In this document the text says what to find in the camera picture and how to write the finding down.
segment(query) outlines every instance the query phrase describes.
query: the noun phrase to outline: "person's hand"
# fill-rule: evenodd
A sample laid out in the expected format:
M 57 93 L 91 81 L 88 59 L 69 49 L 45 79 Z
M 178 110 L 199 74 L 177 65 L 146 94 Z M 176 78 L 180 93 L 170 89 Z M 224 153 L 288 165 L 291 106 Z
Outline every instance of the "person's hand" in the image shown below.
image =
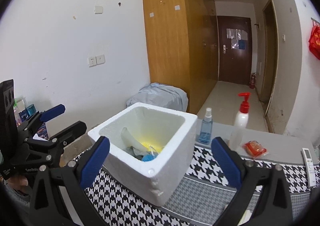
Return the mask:
M 24 192 L 24 188 L 28 186 L 28 180 L 23 175 L 16 174 L 7 180 L 8 185 L 15 190 Z

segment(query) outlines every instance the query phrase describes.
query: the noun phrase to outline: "gray checkered fabric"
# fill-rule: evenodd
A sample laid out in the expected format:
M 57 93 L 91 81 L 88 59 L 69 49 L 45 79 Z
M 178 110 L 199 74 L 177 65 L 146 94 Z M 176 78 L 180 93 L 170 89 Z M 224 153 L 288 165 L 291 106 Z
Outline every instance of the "gray checkered fabric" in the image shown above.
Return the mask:
M 256 160 L 258 166 L 274 163 Z M 296 218 L 308 203 L 306 170 L 303 165 L 281 164 L 290 185 L 293 217 Z M 316 166 L 319 183 L 319 166 Z M 248 209 L 253 211 L 261 188 L 256 188 Z M 110 225 L 212 225 L 221 215 L 236 190 L 229 187 L 219 164 L 209 149 L 195 146 L 193 159 L 186 176 L 163 207 L 148 204 L 127 190 L 103 169 L 92 187 L 85 189 L 88 198 L 103 219 Z

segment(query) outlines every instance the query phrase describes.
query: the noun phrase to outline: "wooden wardrobe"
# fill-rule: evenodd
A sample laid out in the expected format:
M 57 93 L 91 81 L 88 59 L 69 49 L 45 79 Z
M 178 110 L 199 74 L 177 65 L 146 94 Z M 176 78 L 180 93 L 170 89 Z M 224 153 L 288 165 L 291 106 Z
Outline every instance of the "wooden wardrobe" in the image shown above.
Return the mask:
M 214 0 L 143 0 L 151 82 L 188 94 L 197 114 L 218 80 Z

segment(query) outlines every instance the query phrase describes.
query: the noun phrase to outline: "spray bottle cap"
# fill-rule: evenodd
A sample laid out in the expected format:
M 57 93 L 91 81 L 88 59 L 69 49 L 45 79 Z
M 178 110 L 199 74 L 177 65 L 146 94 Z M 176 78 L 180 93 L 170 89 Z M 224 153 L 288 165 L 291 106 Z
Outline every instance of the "spray bottle cap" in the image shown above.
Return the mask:
M 204 115 L 204 120 L 205 121 L 211 121 L 212 120 L 212 113 L 211 113 L 211 108 L 206 108 L 205 109 L 205 115 Z
M 250 96 L 250 92 L 241 92 L 238 94 L 238 96 L 243 96 L 244 97 L 244 101 L 240 104 L 240 109 L 239 111 L 242 113 L 248 113 L 249 112 L 249 103 L 248 103 L 248 99 Z

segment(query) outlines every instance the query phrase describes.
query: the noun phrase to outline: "styrofoam box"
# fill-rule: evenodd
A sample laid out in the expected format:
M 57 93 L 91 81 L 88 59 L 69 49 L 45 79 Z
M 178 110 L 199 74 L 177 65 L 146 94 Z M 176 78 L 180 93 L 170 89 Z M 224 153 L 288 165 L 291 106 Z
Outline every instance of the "styrofoam box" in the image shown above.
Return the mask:
M 197 116 L 190 113 L 135 103 L 89 131 L 93 142 L 100 136 L 110 140 L 110 153 L 104 161 L 109 173 L 146 201 L 162 206 L 186 173 L 193 155 Z M 127 146 L 121 130 L 127 127 L 140 141 L 164 148 L 152 161 L 142 162 L 124 152 Z

